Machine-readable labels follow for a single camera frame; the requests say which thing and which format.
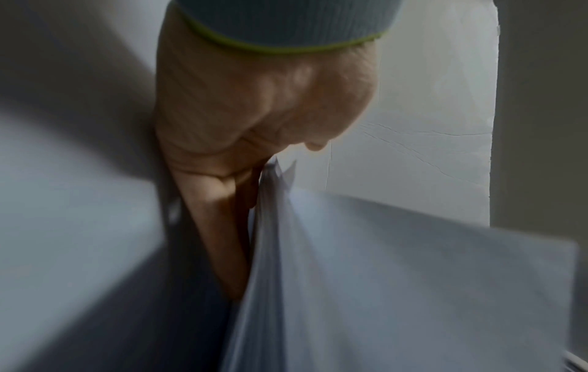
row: sleeve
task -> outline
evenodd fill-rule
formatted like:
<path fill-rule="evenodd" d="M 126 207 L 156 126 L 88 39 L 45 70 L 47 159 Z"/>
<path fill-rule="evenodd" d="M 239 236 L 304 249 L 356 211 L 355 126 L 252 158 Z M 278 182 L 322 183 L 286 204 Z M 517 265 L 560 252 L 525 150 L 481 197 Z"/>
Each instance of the sleeve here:
<path fill-rule="evenodd" d="M 174 0 L 196 32 L 263 53 L 329 50 L 381 36 L 402 0 Z"/>

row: green trim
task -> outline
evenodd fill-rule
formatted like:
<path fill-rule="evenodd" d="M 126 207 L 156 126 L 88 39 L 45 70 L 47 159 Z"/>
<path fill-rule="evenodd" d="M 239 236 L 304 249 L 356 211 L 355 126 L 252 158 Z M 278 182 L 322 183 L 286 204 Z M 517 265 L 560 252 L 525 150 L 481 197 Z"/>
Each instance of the green trim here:
<path fill-rule="evenodd" d="M 345 47 L 351 47 L 352 45 L 361 44 L 363 42 L 376 40 L 382 35 L 385 34 L 384 32 L 380 32 L 375 35 L 370 35 L 367 37 L 362 37 L 361 39 L 335 43 L 335 44 L 328 44 L 328 45 L 316 45 L 312 47 L 264 47 L 263 45 L 254 45 L 249 44 L 246 42 L 233 40 L 227 36 L 221 35 L 218 32 L 215 32 L 208 27 L 198 23 L 197 21 L 189 18 L 187 15 L 184 15 L 184 19 L 186 20 L 188 26 L 190 28 L 203 36 L 206 39 L 209 39 L 213 42 L 219 43 L 221 45 L 226 45 L 228 47 L 247 50 L 247 51 L 254 51 L 257 53 L 264 53 L 264 54 L 272 54 L 272 55 L 283 55 L 283 54 L 297 54 L 297 53 L 312 53 L 317 51 L 327 51 L 327 50 L 334 50 L 340 49 Z"/>

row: hand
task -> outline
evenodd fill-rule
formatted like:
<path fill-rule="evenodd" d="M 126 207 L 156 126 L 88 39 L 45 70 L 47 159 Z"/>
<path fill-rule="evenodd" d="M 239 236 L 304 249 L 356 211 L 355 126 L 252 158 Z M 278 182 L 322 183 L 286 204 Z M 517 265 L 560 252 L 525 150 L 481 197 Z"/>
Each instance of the hand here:
<path fill-rule="evenodd" d="M 377 85 L 373 42 L 261 55 L 202 39 L 168 7 L 157 51 L 156 133 L 225 293 L 249 265 L 247 212 L 264 163 L 291 144 L 320 150 L 361 114 Z"/>

